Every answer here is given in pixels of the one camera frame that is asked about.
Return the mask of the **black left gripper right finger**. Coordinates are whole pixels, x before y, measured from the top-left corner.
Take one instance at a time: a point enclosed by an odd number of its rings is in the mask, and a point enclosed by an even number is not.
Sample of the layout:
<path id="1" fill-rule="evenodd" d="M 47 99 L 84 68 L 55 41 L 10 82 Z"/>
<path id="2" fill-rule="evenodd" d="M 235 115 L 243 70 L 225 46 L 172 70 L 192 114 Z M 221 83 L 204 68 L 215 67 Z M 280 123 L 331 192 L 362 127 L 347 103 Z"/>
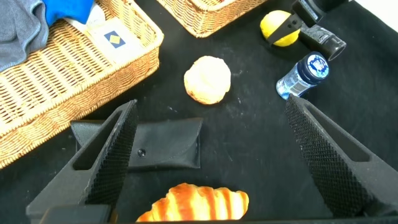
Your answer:
<path id="1" fill-rule="evenodd" d="M 396 216 L 397 171 L 309 101 L 285 114 L 323 200 L 336 217 Z"/>

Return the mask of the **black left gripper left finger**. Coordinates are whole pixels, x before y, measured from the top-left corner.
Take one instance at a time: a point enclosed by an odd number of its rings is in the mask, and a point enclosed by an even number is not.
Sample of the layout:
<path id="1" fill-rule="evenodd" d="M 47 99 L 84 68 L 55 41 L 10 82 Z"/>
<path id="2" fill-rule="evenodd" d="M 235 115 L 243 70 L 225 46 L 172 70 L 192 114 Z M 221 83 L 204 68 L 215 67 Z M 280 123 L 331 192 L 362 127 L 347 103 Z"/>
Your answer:
<path id="1" fill-rule="evenodd" d="M 121 193 L 138 124 L 136 101 L 118 107 L 64 168 L 26 207 L 40 218 L 51 207 L 105 204 Z"/>

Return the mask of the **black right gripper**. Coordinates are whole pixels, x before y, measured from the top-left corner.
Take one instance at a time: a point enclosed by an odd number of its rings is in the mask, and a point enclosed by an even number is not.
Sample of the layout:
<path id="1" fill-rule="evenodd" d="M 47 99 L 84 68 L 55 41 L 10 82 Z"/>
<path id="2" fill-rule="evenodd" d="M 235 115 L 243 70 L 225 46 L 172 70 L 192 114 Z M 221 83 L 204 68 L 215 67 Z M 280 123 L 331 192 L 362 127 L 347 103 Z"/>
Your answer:
<path id="1" fill-rule="evenodd" d="M 302 24 L 307 27 L 316 25 L 326 14 L 326 1 L 296 0 L 292 5 L 292 12 L 293 14 L 267 38 L 268 43 L 274 44 L 279 39 L 300 30 Z"/>

